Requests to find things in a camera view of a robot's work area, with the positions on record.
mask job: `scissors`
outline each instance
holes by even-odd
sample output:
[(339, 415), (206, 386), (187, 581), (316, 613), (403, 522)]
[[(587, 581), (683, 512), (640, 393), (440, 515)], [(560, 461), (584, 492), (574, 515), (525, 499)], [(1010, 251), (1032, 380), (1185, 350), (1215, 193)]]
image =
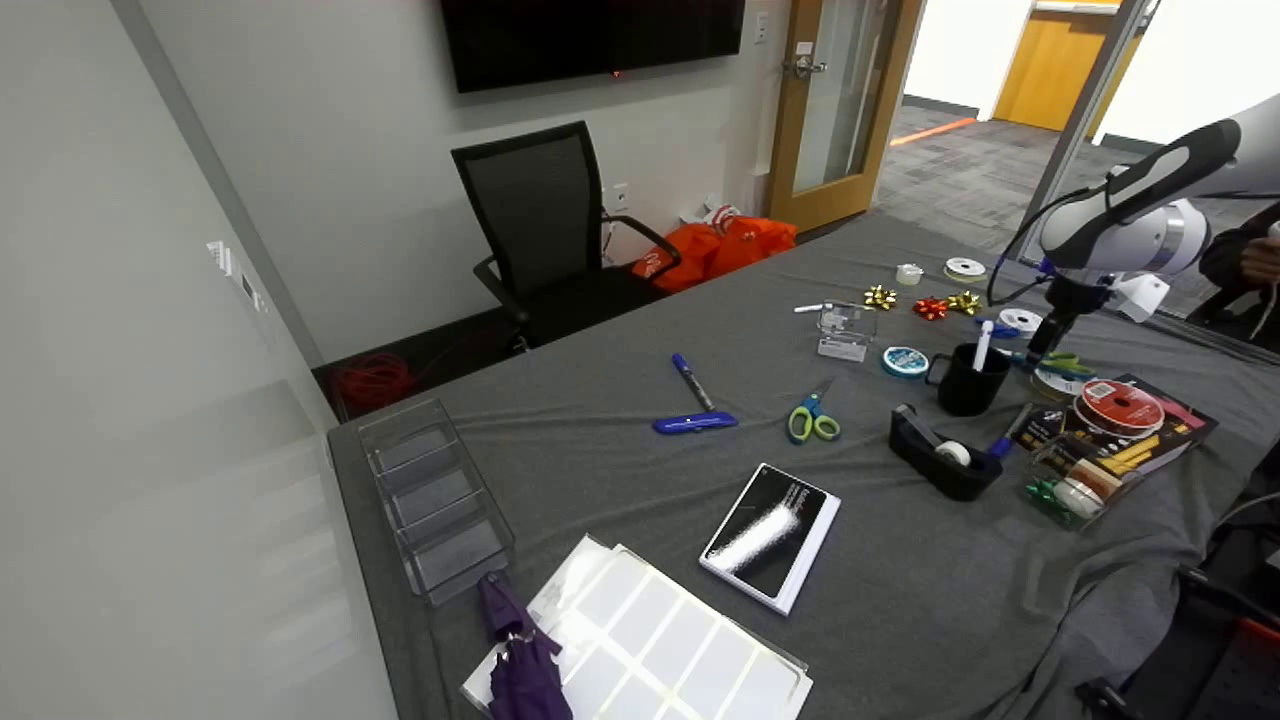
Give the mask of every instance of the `scissors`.
[(807, 444), (817, 440), (837, 440), (842, 436), (842, 420), (826, 412), (826, 393), (834, 386), (834, 380), (826, 380), (819, 386), (812, 386), (793, 412), (790, 412), (790, 440), (793, 444)]

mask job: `purple cloth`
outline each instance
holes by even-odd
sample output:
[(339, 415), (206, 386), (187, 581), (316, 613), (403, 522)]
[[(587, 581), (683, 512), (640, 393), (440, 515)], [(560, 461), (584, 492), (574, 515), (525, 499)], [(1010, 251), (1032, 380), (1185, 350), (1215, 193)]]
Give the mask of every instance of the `purple cloth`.
[(483, 576), (482, 584), (482, 613), (500, 638), (498, 668), (491, 668), (491, 720), (574, 720), (556, 652), (560, 642), (544, 637), (529, 609), (516, 598), (507, 581)]

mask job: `white robot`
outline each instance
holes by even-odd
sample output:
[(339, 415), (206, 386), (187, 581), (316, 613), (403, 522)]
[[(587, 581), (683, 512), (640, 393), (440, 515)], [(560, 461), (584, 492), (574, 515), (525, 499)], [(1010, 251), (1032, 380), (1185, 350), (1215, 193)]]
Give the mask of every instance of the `white robot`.
[(1167, 290), (1161, 271), (1198, 265), (1211, 233), (1189, 196), (1280, 196), (1280, 97), (1044, 207), (1036, 245), (1051, 271), (1044, 290), (1051, 313), (1027, 343), (1032, 355), (1051, 350), (1080, 313), (1114, 297), (1129, 299), (1129, 315), (1161, 307)]

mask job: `white wall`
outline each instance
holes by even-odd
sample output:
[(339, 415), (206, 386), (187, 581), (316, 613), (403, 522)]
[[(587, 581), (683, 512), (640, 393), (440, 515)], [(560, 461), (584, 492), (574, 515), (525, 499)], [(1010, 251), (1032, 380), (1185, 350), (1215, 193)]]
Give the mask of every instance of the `white wall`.
[(964, 103), (989, 119), (1002, 103), (1027, 10), (1032, 0), (930, 0), (909, 97)]
[(5, 0), (0, 103), (0, 714), (393, 714), (316, 383), (112, 8)]
[(1280, 90), (1276, 0), (1165, 0), (1100, 135), (1167, 142)]
[(786, 0), (748, 0), (735, 61), (455, 97), (437, 0), (142, 4), (322, 360), (491, 307), (455, 142), (584, 114), (636, 217), (670, 228), (683, 203), (748, 199), (790, 22)]

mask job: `desk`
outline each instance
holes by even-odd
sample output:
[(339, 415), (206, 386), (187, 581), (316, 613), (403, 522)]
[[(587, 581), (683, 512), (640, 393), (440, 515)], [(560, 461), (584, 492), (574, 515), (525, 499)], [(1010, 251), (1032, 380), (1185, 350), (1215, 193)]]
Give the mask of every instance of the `desk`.
[[(1005, 383), (989, 415), (950, 420), (919, 380), (886, 375), (878, 360), (819, 360), (812, 315), (793, 315), (793, 304), (861, 297), (916, 259), (930, 283), (899, 290), (880, 334), (944, 350), (974, 325), (924, 325), (909, 299), (955, 290), (942, 279), (942, 259), (955, 251), (944, 237), (864, 217), (790, 256), (337, 429), (333, 455), (400, 714), (471, 714), (455, 685), (483, 652), (468, 596), (444, 609), (407, 596), (360, 455), (360, 431), (428, 409), (454, 415), (511, 528), (521, 593), (533, 596), (584, 532), (629, 542), (802, 656), (817, 681), (805, 705), (812, 720), (1062, 714), (1075, 707), (1075, 681), (1124, 681), (1167, 624), (1172, 569), (1202, 554), (1211, 520), (1276, 440), (1280, 372), (1116, 315), (1083, 315), (1070, 349), (1100, 372), (1175, 386), (1219, 429), (1089, 532), (1063, 532), (1021, 499), (1021, 478), (1036, 470), (1024, 451), (982, 499), (944, 499), (888, 451), (893, 403), (909, 400), (938, 429), (989, 440), (1017, 415), (1021, 383)], [(739, 429), (677, 440), (650, 431), (654, 415), (698, 409), (670, 363), (677, 349)], [(826, 403), (843, 420), (843, 440), (798, 448), (781, 420), (826, 375), (837, 375)], [(755, 461), (843, 496), (790, 619), (698, 569)]]

